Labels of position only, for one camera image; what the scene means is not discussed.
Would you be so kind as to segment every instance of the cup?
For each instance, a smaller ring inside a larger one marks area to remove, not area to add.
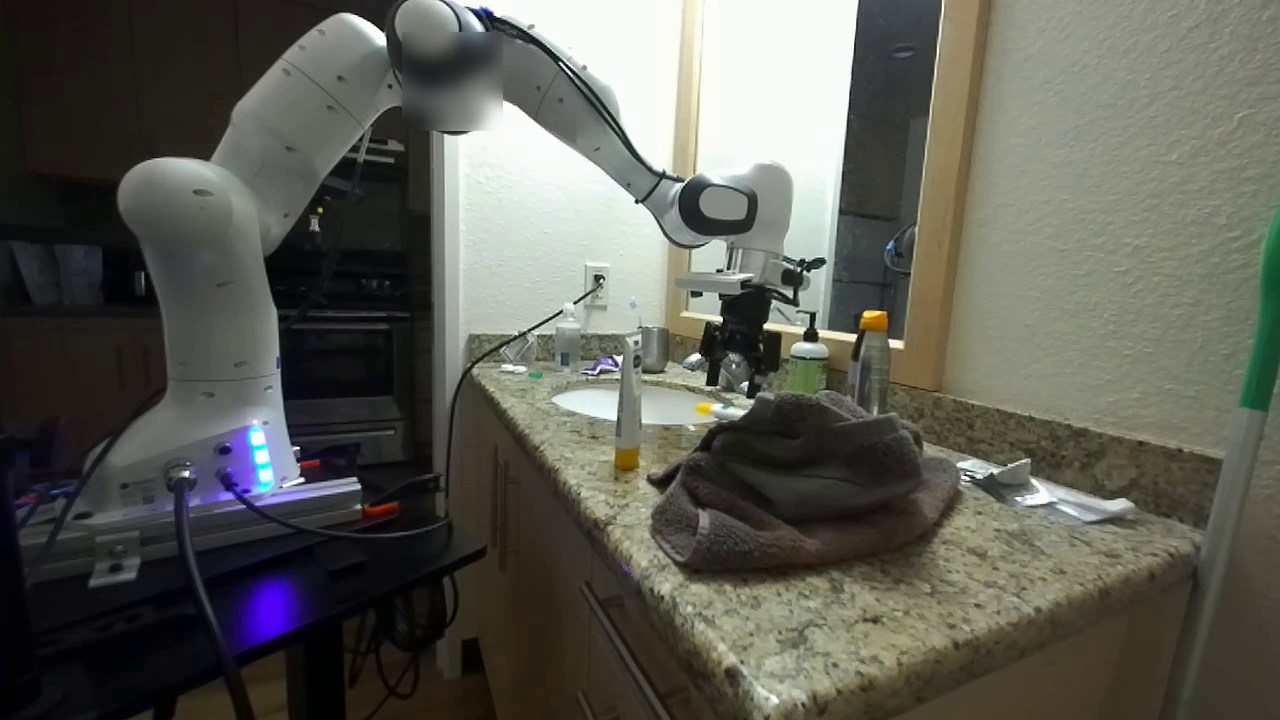
[[[668,370],[668,328],[641,324],[641,370],[645,371]]]

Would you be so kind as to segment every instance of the black stand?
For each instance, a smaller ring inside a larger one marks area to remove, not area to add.
[[[42,675],[25,587],[25,556],[17,547],[8,491],[0,495],[0,716],[8,716],[42,695]]]

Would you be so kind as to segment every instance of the table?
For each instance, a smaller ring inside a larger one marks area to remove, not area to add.
[[[212,610],[238,664],[290,650],[290,716],[346,716],[346,620],[483,556],[462,533],[426,541],[280,538],[200,554]],[[220,675],[218,650],[178,562],[135,584],[83,580],[33,587],[35,654],[70,680],[44,716],[132,716]]]

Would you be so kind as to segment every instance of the wooden cabinet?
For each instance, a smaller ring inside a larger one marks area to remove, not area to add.
[[[160,316],[0,316],[0,425],[33,433],[55,422],[62,467],[160,388]]]
[[[4,0],[17,15],[25,162],[120,182],[148,155],[208,155],[234,106],[337,10],[375,0]]]
[[[456,639],[482,639],[497,716],[711,716],[628,580],[478,388],[456,433],[451,517],[490,541],[490,556],[462,578]]]

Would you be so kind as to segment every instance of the mirror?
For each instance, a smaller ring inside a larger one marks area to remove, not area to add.
[[[930,69],[930,48],[898,48],[898,37],[883,37],[883,25],[904,25],[904,15],[883,13],[920,10],[938,10]],[[916,388],[940,388],[945,382],[948,295],[958,278],[983,25],[987,0],[824,0],[805,15],[785,0],[685,5],[678,172],[717,177],[756,162],[787,165],[798,204],[785,255],[827,261],[824,271],[813,271],[799,305],[821,314],[827,324],[824,339],[832,345],[853,345],[856,309],[889,305],[900,338],[891,378]],[[900,106],[877,102],[877,94],[883,94],[883,73],[874,76],[853,66],[856,58],[866,60],[883,48],[891,48],[889,66],[916,66],[916,76],[930,73],[933,90],[916,90],[913,102],[904,94]],[[891,107],[881,111],[877,123],[904,128],[891,128],[889,139],[883,132],[856,137],[874,132],[868,107]],[[843,244],[843,254],[839,209],[856,215],[843,219],[843,238],[868,238],[866,244]],[[725,247],[691,255],[671,254],[671,278],[717,263],[725,263]],[[668,309],[678,338],[698,338],[703,322],[719,316],[717,302],[688,302],[679,292],[671,292]],[[785,331],[798,331],[798,322],[799,314],[775,314],[775,328]]]

